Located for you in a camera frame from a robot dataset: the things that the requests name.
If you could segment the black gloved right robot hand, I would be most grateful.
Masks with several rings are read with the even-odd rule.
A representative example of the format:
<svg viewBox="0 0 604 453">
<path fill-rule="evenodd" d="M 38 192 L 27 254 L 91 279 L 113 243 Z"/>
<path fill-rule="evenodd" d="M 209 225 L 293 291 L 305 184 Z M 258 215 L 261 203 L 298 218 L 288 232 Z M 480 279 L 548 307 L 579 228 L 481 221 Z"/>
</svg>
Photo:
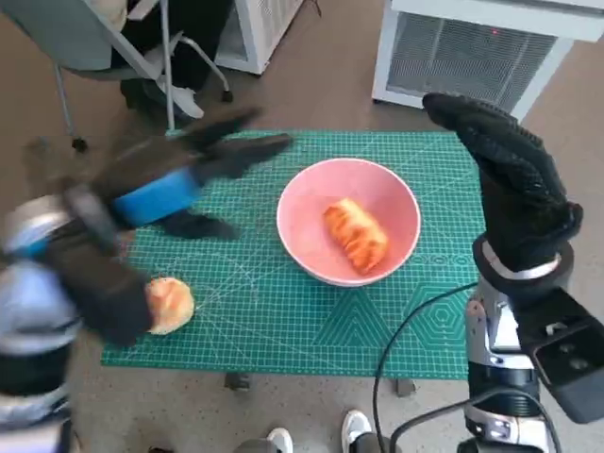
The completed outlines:
<svg viewBox="0 0 604 453">
<path fill-rule="evenodd" d="M 519 272 L 552 261 L 579 233 L 583 208 L 567 198 L 543 140 L 480 100 L 432 92 L 422 104 L 479 168 L 486 240 L 501 263 Z"/>
</svg>

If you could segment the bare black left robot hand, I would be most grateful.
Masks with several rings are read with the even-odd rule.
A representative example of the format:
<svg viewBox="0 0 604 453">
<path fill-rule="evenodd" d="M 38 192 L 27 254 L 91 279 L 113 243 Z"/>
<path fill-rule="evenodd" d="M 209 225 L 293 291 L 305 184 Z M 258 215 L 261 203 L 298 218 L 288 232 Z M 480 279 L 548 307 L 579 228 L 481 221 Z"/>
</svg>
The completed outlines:
<svg viewBox="0 0 604 453">
<path fill-rule="evenodd" d="M 91 186 L 121 230 L 156 225 L 181 239 L 235 240 L 234 226 L 194 213 L 192 206 L 208 183 L 239 179 L 292 145 L 288 134 L 230 137 L 259 114 L 235 110 L 212 123 L 194 122 L 177 136 L 145 139 L 109 163 Z"/>
</svg>

